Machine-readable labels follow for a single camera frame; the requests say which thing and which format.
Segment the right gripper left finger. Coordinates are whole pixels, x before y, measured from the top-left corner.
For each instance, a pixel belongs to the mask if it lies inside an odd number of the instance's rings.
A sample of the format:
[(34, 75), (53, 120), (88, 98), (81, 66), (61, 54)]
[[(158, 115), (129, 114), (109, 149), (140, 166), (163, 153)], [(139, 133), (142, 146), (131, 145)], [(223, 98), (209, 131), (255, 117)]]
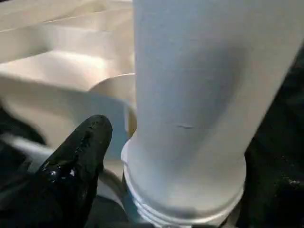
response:
[(83, 227), (96, 195), (112, 131), (104, 115), (83, 121), (14, 200), (14, 227)]

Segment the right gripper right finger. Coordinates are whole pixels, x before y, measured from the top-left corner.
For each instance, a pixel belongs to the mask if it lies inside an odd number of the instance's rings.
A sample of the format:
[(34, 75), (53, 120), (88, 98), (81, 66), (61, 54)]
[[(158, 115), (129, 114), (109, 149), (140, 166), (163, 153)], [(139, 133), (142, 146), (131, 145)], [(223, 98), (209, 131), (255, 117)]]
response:
[(245, 153), (247, 176), (238, 228), (304, 226), (304, 144), (256, 136)]

